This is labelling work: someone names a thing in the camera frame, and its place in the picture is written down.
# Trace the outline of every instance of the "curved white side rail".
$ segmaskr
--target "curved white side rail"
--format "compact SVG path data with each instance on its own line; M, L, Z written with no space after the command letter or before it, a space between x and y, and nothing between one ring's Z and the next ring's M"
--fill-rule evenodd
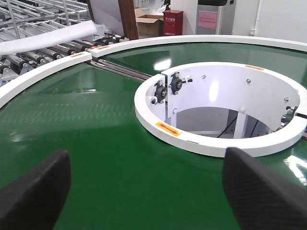
M109 46L98 47L90 50L93 57L101 57L107 54L139 48L144 46L154 46L172 43L186 43L186 42L225 42L225 43L241 43L253 44L261 46L273 46L286 49L293 49L307 52L307 43L293 42L281 39L264 38L264 37L248 37L248 36L234 36L234 35L182 35L182 36L167 36L154 37L128 41L123 43L116 43Z
M92 55L90 53L81 52L75 55L67 56L49 62L6 83L2 87L0 87L0 108L2 108L7 102L9 102L12 98L21 93L23 90L42 80L43 78L67 67L91 59Z

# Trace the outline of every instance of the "pink sign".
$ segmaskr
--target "pink sign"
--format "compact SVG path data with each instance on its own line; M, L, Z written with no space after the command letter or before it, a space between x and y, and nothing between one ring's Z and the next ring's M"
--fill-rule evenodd
M217 13L216 12L207 12L199 11L198 14L198 26L205 28L216 28Z

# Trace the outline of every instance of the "fire extinguisher cabinet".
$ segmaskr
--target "fire extinguisher cabinet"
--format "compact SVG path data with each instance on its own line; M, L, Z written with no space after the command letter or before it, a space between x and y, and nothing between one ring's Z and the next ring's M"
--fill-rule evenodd
M164 11L164 36L182 35L183 11Z

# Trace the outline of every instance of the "yellow warning label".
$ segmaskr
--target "yellow warning label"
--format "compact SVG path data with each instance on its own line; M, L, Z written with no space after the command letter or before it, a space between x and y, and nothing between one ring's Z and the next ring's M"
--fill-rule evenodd
M245 65L245 67L252 68L252 69L257 69L257 70L261 70L261 71L265 70L264 68L261 68L261 67L258 67L258 66Z
M99 47L97 49L105 49L105 48L109 48L110 46L102 46L102 47Z
M169 126L167 124L164 124L162 122L158 122L155 125L158 126L161 129L164 129L166 132L169 132L170 134L173 134L176 137L178 137L181 134L178 130L176 130L173 127L171 127L171 126Z
M70 55L70 57L71 57L71 58L74 58L74 57L77 57L77 56L80 56L80 55L83 55L83 54L85 54L85 53L84 53L84 52L82 52L82 53L78 53L78 54Z

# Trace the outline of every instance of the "white foam sheet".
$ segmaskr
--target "white foam sheet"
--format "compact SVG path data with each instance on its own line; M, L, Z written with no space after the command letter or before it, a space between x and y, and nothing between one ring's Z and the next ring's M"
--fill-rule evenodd
M80 37L93 35L97 29L92 21L67 26L48 33L0 43L0 55L26 52L54 46Z

